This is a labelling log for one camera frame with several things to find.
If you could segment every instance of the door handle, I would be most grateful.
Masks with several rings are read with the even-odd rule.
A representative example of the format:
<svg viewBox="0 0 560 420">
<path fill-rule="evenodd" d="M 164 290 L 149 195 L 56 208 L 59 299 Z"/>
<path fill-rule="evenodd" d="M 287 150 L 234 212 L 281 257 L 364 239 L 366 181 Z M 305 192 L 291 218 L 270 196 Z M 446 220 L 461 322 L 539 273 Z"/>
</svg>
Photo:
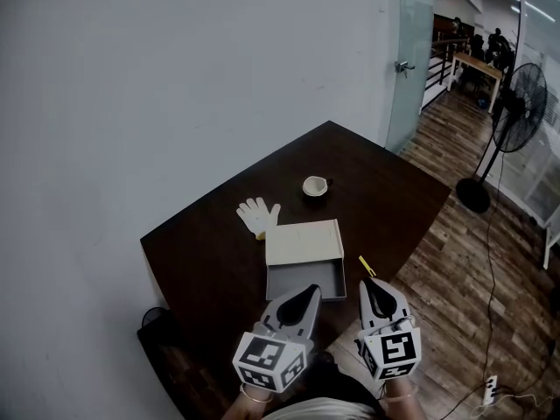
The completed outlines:
<svg viewBox="0 0 560 420">
<path fill-rule="evenodd" d="M 409 62 L 404 60 L 403 62 L 399 62 L 398 60 L 395 61 L 395 72 L 400 74 L 404 72 L 404 77 L 408 79 L 408 75 L 406 73 L 407 70 L 414 70 L 416 66 L 409 66 Z"/>
</svg>

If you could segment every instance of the power strip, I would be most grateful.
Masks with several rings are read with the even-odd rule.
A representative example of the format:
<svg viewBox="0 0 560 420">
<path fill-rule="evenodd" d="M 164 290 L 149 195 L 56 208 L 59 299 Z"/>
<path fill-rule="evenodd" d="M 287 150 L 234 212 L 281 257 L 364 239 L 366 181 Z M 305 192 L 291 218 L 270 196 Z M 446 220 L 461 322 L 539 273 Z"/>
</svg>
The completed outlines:
<svg viewBox="0 0 560 420">
<path fill-rule="evenodd" d="M 498 376 L 493 374 L 486 381 L 486 386 L 484 387 L 484 398 L 482 399 L 482 406 L 489 406 L 490 404 L 494 403 L 497 386 Z"/>
</svg>

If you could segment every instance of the white glove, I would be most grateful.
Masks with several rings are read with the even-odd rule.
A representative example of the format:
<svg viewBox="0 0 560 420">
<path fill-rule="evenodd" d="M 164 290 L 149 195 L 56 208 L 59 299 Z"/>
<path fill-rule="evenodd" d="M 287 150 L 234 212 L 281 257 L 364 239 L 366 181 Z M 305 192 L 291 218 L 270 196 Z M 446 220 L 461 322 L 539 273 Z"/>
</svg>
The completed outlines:
<svg viewBox="0 0 560 420">
<path fill-rule="evenodd" d="M 280 204 L 275 204 L 269 213 L 263 198 L 256 198 L 256 202 L 249 198 L 247 204 L 242 202 L 236 212 L 247 228 L 255 234 L 255 238 L 260 241 L 264 240 L 268 228 L 278 224 Z"/>
</svg>

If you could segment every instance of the white cup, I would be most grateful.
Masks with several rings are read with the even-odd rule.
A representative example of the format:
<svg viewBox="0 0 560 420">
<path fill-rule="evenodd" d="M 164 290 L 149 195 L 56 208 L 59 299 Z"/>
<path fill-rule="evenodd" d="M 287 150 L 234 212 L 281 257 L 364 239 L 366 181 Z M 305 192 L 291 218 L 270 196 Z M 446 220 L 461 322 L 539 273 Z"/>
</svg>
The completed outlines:
<svg viewBox="0 0 560 420">
<path fill-rule="evenodd" d="M 320 178 L 319 176 L 310 176 L 304 181 L 303 190 L 307 196 L 317 198 L 323 196 L 333 184 L 331 179 Z"/>
</svg>

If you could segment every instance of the standing fan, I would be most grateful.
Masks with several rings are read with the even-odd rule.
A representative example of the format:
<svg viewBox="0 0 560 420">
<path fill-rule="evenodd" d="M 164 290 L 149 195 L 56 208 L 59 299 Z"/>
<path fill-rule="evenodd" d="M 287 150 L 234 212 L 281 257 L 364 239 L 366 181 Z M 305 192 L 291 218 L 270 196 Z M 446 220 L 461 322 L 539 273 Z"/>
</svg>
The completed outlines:
<svg viewBox="0 0 560 420">
<path fill-rule="evenodd" d="M 492 138 L 496 151 L 478 181 L 463 178 L 457 183 L 457 195 L 465 207 L 477 214 L 483 214 L 490 207 L 490 196 L 482 184 L 494 160 L 500 151 L 518 151 L 527 144 L 541 125 L 546 100 L 546 80 L 539 66 L 525 64 L 506 78 L 493 119 Z"/>
</svg>

